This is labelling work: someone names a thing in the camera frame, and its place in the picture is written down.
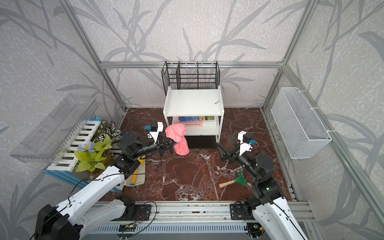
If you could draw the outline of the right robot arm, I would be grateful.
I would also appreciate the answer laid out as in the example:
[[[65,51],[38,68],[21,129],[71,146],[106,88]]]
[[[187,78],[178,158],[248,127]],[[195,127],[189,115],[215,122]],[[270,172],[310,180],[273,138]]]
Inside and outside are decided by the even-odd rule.
[[[308,237],[273,178],[275,166],[272,157],[265,153],[251,157],[247,150],[242,153],[241,148],[248,146],[248,143],[243,143],[230,151],[216,143],[223,162],[239,164],[254,179],[249,185],[254,195],[245,199],[246,212],[252,214],[272,240],[306,240]]]

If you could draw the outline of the pink cloth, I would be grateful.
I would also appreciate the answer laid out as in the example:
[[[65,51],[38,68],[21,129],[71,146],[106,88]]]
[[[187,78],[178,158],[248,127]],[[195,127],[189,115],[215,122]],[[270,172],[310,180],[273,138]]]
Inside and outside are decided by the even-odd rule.
[[[183,124],[172,124],[165,130],[167,138],[172,139],[176,144],[174,145],[175,152],[180,156],[186,156],[190,153],[188,142],[185,138],[187,132]]]

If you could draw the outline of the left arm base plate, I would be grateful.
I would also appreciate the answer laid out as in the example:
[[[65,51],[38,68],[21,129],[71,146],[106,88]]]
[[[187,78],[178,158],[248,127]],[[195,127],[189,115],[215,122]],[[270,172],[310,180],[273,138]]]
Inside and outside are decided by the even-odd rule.
[[[148,221],[151,215],[151,208],[152,206],[149,204],[129,206],[123,215],[114,219],[114,221]]]

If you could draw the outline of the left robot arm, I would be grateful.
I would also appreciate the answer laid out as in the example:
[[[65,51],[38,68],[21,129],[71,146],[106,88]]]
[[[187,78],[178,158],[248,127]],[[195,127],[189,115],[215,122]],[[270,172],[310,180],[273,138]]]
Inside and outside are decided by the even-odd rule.
[[[121,154],[96,179],[74,195],[57,204],[46,205],[37,217],[32,240],[80,240],[103,224],[121,218],[129,212],[129,200],[113,200],[104,207],[89,209],[116,185],[132,176],[139,167],[138,157],[159,152],[174,151],[177,142],[165,132],[156,132],[147,141],[140,141],[133,132],[125,134],[119,142]]]

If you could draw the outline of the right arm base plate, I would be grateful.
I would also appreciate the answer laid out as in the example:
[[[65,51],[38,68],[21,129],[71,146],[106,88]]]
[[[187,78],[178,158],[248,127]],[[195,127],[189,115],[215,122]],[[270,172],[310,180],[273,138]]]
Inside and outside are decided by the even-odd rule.
[[[254,220],[252,209],[244,203],[236,202],[230,204],[231,220]]]

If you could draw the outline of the white two-tier bookshelf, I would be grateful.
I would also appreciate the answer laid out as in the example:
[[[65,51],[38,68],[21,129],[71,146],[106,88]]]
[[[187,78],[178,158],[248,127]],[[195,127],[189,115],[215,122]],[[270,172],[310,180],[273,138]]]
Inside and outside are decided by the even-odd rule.
[[[221,87],[202,90],[173,90],[168,87],[163,115],[167,126],[178,122],[178,117],[216,117],[215,126],[187,127],[186,136],[214,136],[220,141],[224,121],[224,101]]]

